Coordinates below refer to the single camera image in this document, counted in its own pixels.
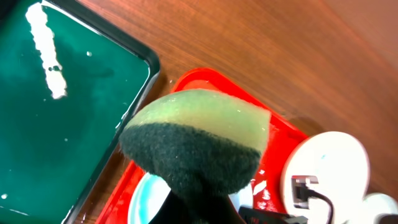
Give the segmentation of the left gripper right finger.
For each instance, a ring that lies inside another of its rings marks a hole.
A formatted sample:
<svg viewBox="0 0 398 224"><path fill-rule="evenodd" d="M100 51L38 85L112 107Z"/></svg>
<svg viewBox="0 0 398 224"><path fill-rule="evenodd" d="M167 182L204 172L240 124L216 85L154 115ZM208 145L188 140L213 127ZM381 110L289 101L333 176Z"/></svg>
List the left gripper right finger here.
<svg viewBox="0 0 398 224"><path fill-rule="evenodd" d="M203 208L203 215L212 224L245 224L228 196L208 198Z"/></svg>

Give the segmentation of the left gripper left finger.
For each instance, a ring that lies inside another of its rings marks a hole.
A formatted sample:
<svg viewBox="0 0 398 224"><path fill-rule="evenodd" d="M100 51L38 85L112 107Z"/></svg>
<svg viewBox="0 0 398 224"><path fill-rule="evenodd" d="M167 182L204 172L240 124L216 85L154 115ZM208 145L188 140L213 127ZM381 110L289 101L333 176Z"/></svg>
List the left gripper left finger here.
<svg viewBox="0 0 398 224"><path fill-rule="evenodd" d="M203 219L204 195L180 198L170 191L161 208L149 224L205 223Z"/></svg>

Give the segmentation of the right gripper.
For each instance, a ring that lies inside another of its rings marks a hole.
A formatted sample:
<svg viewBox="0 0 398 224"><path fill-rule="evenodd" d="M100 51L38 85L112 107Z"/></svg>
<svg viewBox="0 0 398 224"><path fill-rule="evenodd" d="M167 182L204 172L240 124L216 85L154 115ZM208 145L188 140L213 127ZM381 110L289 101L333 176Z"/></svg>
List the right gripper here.
<svg viewBox="0 0 398 224"><path fill-rule="evenodd" d="M240 217L247 224L307 224L308 218L293 216L286 213L270 212L254 208L240 207Z"/></svg>

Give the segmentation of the light blue plate bottom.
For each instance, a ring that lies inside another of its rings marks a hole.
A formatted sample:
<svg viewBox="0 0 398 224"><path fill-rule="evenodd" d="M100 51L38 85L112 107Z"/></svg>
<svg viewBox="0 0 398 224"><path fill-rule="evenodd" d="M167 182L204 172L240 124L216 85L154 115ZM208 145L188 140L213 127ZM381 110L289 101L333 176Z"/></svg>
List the light blue plate bottom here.
<svg viewBox="0 0 398 224"><path fill-rule="evenodd" d="M131 197L127 224L148 224L160 210L169 192L170 187L162 178L144 174ZM251 184L235 194L230 194L229 199L237 212L241 207L252 208Z"/></svg>

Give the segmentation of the green scrubbing sponge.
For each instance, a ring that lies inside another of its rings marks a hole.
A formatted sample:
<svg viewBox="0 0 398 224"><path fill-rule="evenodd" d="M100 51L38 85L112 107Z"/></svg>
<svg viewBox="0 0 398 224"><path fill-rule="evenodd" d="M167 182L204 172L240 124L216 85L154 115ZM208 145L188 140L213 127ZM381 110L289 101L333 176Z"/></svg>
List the green scrubbing sponge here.
<svg viewBox="0 0 398 224"><path fill-rule="evenodd" d="M153 101L119 137L123 153L184 199L238 192L266 150L271 113L213 90L184 90Z"/></svg>

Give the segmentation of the white plate top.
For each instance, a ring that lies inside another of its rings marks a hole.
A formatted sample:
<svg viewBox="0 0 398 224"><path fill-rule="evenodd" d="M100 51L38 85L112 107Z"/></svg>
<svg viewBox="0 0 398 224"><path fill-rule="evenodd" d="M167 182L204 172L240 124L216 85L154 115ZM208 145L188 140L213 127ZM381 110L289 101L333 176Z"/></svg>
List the white plate top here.
<svg viewBox="0 0 398 224"><path fill-rule="evenodd" d="M287 159L280 178L280 193L288 214L304 216L310 223L326 223L329 205L318 198L308 200L309 209L293 205L293 175L314 175L318 184L310 189L333 203L333 223L344 223L358 212L368 190L370 167L368 154L359 140L350 134L329 131L300 143Z"/></svg>

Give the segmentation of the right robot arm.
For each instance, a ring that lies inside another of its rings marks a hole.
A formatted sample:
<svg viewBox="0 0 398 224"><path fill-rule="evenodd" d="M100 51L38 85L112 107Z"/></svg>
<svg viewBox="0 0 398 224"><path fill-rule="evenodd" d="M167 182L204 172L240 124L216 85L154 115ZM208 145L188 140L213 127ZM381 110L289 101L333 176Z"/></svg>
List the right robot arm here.
<svg viewBox="0 0 398 224"><path fill-rule="evenodd" d="M252 208L241 207L240 217L246 223L255 224L302 224L310 223L303 216L295 217L284 213L266 212ZM345 224L397 224L397 202L390 196L382 193L371 193L365 196L359 211Z"/></svg>

